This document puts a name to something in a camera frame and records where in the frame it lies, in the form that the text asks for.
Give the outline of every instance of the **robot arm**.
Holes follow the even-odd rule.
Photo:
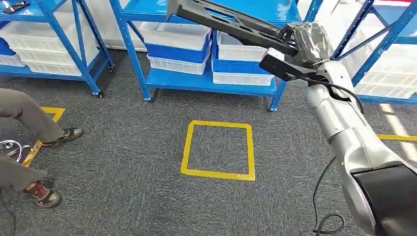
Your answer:
[[[323,63],[328,80],[344,85],[346,69]],[[306,102],[336,155],[344,196],[356,223],[379,236],[417,234],[417,170],[375,134],[355,101],[330,96],[323,85],[308,88]]]
[[[284,81],[308,81],[306,102],[336,155],[356,223],[372,235],[417,235],[417,170],[369,126],[345,67],[329,60],[323,27],[304,23],[280,29],[208,0],[168,0],[167,19],[172,14],[226,32],[245,45],[269,48],[261,68]]]

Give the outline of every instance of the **shelf caster wheel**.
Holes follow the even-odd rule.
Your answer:
[[[104,98],[104,93],[103,92],[98,92],[98,94],[93,94],[93,95],[98,97],[98,98]]]

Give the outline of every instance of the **yellow tape square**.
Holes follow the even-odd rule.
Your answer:
[[[246,129],[246,143],[248,150],[248,174],[236,174],[227,172],[216,172],[216,171],[202,171],[188,169],[188,159],[190,156],[191,140],[193,137],[194,126],[219,126],[229,128],[243,128]],[[253,140],[252,140],[252,127],[249,124],[244,123],[229,123],[229,122],[218,122],[218,121],[204,121],[204,120],[193,120],[188,125],[187,137],[185,139],[184,154],[182,156],[181,173],[190,176],[200,177],[211,177],[211,178],[227,178],[235,180],[255,180],[255,162],[253,157]]]
[[[52,118],[54,122],[58,122],[58,120],[62,117],[62,114],[65,111],[65,108],[56,107],[41,107],[41,109],[47,114],[54,114],[54,117]],[[35,156],[38,154],[39,149],[42,147],[42,142],[40,140],[36,140],[33,146],[34,148],[30,150],[29,154],[26,156],[25,160],[22,163],[26,167],[28,167],[31,164]]]

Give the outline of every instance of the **shoe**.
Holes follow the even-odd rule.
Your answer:
[[[58,206],[62,201],[62,195],[53,189],[46,188],[41,182],[30,188],[25,189],[25,192],[35,198],[36,204],[41,208],[52,208]]]
[[[63,129],[63,130],[64,130],[64,136],[52,142],[42,143],[42,146],[48,147],[48,148],[54,148],[62,142],[68,142],[74,139],[78,139],[84,134],[84,130],[81,128],[70,128],[70,129]]]

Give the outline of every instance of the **blue metal shelf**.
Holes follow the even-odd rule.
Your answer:
[[[139,59],[136,55],[132,38],[128,31],[128,26],[143,41],[143,37],[134,26],[132,21],[166,22],[167,0],[130,0],[125,8],[122,8],[119,0],[109,0],[115,14],[120,32],[132,62],[133,70],[136,73],[138,83],[142,90],[145,101],[151,100],[149,88],[160,89],[183,89],[207,92],[221,92],[252,96],[273,97],[270,105],[271,111],[277,110],[278,102],[285,89],[286,83],[280,81],[276,84],[272,80],[270,86],[242,86],[242,85],[221,85],[212,82],[212,71],[210,61],[206,66],[203,75],[178,73],[173,71],[151,69],[147,79],[145,79]],[[242,0],[212,0],[214,3],[236,9],[243,13],[252,15],[256,18],[267,21],[279,27],[289,22],[301,22],[297,4],[295,0],[258,0],[256,4],[252,1]],[[313,7],[310,8],[309,16],[313,20],[317,14],[317,6],[322,0],[313,0]],[[194,24],[184,18],[171,16],[170,23]]]
[[[99,52],[97,56],[91,61],[88,68],[91,70],[100,58],[104,58],[103,53]],[[107,59],[104,59],[101,64],[106,64]],[[78,80],[85,81],[84,76],[72,76],[72,75],[58,75],[49,73],[33,72],[28,66],[19,67],[11,65],[0,65],[0,74],[4,76],[15,76],[15,77],[29,77],[29,78],[43,78],[43,79],[57,79],[57,80]]]
[[[393,98],[393,97],[377,97],[358,95],[358,98],[362,102],[376,102],[376,103],[389,103],[395,105],[417,105],[417,93],[414,93],[410,98]]]
[[[383,35],[383,40],[378,44],[372,54],[360,67],[357,73],[352,78],[352,83],[356,86],[365,73],[368,72],[375,62],[379,59],[382,53],[393,44],[417,44],[417,18],[415,17],[417,12],[417,1],[410,3],[408,7],[404,6],[389,6],[389,5],[378,5],[373,6],[374,0],[367,0],[363,4],[359,13],[356,15],[351,26],[347,30],[345,36],[340,42],[337,49],[334,51],[332,58],[334,60],[341,60],[344,57],[350,55],[360,47],[374,40],[375,38]],[[358,29],[360,23],[366,17],[368,13],[374,13],[379,20],[385,25],[385,28],[369,39],[359,43],[354,48],[348,50],[346,53],[341,55],[343,49]],[[389,98],[389,97],[377,97],[377,96],[363,96],[360,98],[364,102],[378,102],[378,103],[393,103],[393,104],[417,104],[417,95],[414,94],[409,99]]]
[[[373,6],[370,10],[378,19],[385,25],[385,27],[394,23],[403,12],[407,9],[406,6]],[[397,44],[417,44],[417,17],[413,17],[405,28],[398,35],[394,43]]]
[[[274,79],[272,79],[270,86],[214,84],[210,60],[207,62],[203,75],[151,69],[146,80],[146,85],[150,88],[159,89],[181,89],[270,97],[276,96],[277,90]]]
[[[0,1],[1,9],[4,9],[10,5],[13,5],[18,0],[2,0]],[[55,12],[59,7],[61,7],[67,0],[46,0],[44,5],[51,12]],[[39,7],[39,4],[32,0],[30,5],[25,9],[22,9],[14,14],[5,14],[3,11],[0,11],[0,20],[8,21],[28,21],[28,22],[49,22],[48,18],[45,16],[44,12]]]
[[[91,88],[92,94],[99,95],[100,89],[98,88],[95,81],[100,75],[101,71],[108,66],[112,69],[114,64],[110,58],[109,52],[104,45],[103,39],[98,32],[97,26],[91,16],[89,9],[84,0],[70,0],[72,1],[72,8],[74,12],[75,26],[77,30],[78,42],[80,46],[81,57],[78,56],[73,45],[65,35],[62,27],[54,16],[54,12],[61,7],[67,0],[30,0],[30,5],[14,14],[0,13],[0,21],[24,21],[24,22],[44,22],[49,23],[51,28],[56,32],[58,38],[62,41],[63,45],[68,50],[69,55],[74,60],[78,69],[81,72],[81,76],[70,76],[70,75],[57,75],[48,73],[37,73],[32,72],[29,67],[15,67],[15,66],[0,66],[0,75],[6,76],[21,76],[28,78],[45,78],[45,79],[60,79],[60,80],[78,80],[85,81]],[[17,0],[3,0],[0,2],[2,8],[8,7],[17,2]],[[87,65],[85,49],[83,43],[83,35],[81,31],[81,23],[78,14],[78,5],[80,6],[85,18],[94,34],[95,39],[100,47],[100,52],[93,61]],[[94,75],[91,75],[91,69],[98,62],[100,58],[104,58]]]
[[[233,8],[278,26],[301,21],[294,0],[259,0],[256,4],[242,0],[213,0],[212,2]],[[149,22],[166,22],[166,13],[166,0],[131,0],[121,12],[125,20]],[[169,22],[193,24],[193,22],[178,16],[172,16]]]

